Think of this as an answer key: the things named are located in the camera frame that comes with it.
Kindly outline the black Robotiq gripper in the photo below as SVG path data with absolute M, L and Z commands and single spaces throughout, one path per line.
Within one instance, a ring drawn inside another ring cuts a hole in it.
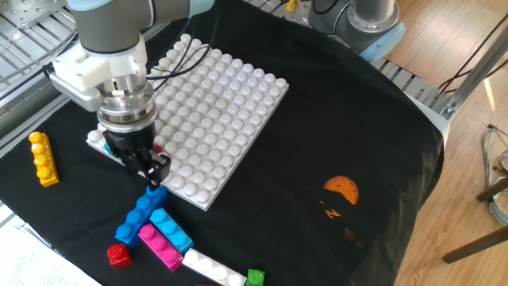
M 166 153 L 154 153 L 156 128 L 149 125 L 141 130 L 118 133 L 110 130 L 103 132 L 111 154 L 120 157 L 130 176 L 141 172 L 148 179 L 150 190 L 157 189 L 166 179 L 171 169 L 171 158 Z

